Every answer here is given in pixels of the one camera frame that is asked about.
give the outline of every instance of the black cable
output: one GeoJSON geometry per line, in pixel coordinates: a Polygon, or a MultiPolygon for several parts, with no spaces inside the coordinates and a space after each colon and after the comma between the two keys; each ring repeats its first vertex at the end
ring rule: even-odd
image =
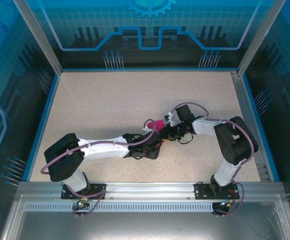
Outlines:
{"type": "Polygon", "coordinates": [[[191,140],[190,140],[190,141],[188,141],[188,142],[180,142],[180,140],[178,139],[178,142],[179,142],[180,144],[185,145],[185,144],[188,144],[188,143],[190,143],[191,141],[193,141],[193,139],[194,139],[194,136],[193,136],[193,134],[191,133],[191,140]]]}

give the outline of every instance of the black mounting plate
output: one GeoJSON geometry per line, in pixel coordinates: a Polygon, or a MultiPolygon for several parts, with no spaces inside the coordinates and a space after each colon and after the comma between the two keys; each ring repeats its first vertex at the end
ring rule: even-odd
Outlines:
{"type": "MultiPolygon", "coordinates": [[[[90,184],[90,191],[88,192],[88,195],[99,193],[102,190],[106,190],[106,184],[90,184]]],[[[100,196],[98,195],[98,196],[90,197],[89,199],[98,200],[99,197],[100,196]]],[[[71,193],[71,191],[69,191],[67,186],[64,184],[63,185],[63,190],[61,192],[61,199],[79,200],[80,197],[73,195],[71,193]]]]}
{"type": "Polygon", "coordinates": [[[228,190],[233,190],[235,192],[235,200],[239,199],[238,187],[236,184],[229,184],[227,186],[223,186],[218,196],[215,196],[213,191],[211,190],[209,183],[198,182],[194,184],[194,192],[196,200],[216,200],[216,199],[224,199],[224,200],[232,200],[233,196],[228,190]]]}

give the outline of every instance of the enclosure wall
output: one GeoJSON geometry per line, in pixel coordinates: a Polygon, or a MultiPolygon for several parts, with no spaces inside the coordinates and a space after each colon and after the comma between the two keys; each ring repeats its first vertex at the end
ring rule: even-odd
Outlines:
{"type": "Polygon", "coordinates": [[[29,0],[63,68],[236,68],[272,0],[29,0]]]}
{"type": "Polygon", "coordinates": [[[278,176],[290,193],[290,0],[247,68],[246,78],[278,176]]]}
{"type": "Polygon", "coordinates": [[[0,232],[54,77],[16,6],[0,1],[0,232]]]}

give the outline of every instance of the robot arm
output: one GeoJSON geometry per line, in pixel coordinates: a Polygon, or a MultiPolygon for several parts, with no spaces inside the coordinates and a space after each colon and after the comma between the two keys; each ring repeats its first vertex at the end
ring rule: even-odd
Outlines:
{"type": "Polygon", "coordinates": [[[149,136],[150,132],[144,135],[126,133],[113,139],[86,140],[78,139],[74,133],[69,133],[45,151],[47,163],[68,150],[86,145],[90,146],[67,154],[50,165],[48,169],[51,181],[63,182],[76,193],[80,191],[88,193],[88,179],[83,172],[77,169],[82,161],[128,157],[156,159],[159,155],[162,140],[156,131],[146,140],[149,136]]]}
{"type": "MultiPolygon", "coordinates": [[[[221,153],[224,157],[219,170],[211,177],[210,188],[217,196],[222,187],[232,183],[244,161],[251,155],[251,147],[245,135],[230,123],[220,119],[207,119],[204,116],[195,117],[188,105],[176,109],[181,123],[172,126],[171,117],[165,117],[169,123],[159,133],[162,139],[170,141],[180,140],[185,134],[209,135],[217,137],[221,153]]],[[[233,117],[230,122],[237,124],[249,136],[254,152],[258,151],[258,144],[241,117],[233,117]]]]}

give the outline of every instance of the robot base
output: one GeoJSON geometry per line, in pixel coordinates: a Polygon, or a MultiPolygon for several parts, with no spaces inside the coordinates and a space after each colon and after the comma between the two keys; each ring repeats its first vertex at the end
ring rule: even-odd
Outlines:
{"type": "MultiPolygon", "coordinates": [[[[85,177],[86,182],[88,183],[88,179],[87,176],[85,175],[85,173],[83,172],[83,175],[85,177]]],[[[106,184],[103,183],[93,183],[93,184],[87,184],[87,187],[79,192],[77,192],[80,195],[83,196],[87,196],[87,195],[92,195],[92,194],[96,194],[99,193],[103,190],[106,190],[106,184]]],[[[67,188],[67,186],[65,184],[63,184],[63,190],[61,192],[61,199],[69,199],[69,200],[79,200],[81,199],[81,197],[79,196],[75,196],[72,194],[72,192],[67,188]]],[[[88,199],[90,200],[98,200],[99,196],[94,196],[94,197],[89,197],[88,199]]]]}
{"type": "Polygon", "coordinates": [[[196,200],[231,200],[233,199],[233,195],[229,192],[229,190],[233,190],[235,193],[235,199],[239,199],[238,187],[235,184],[229,184],[227,186],[221,187],[217,196],[215,196],[214,192],[210,188],[209,183],[198,182],[194,184],[195,191],[195,199],[196,200]]]}

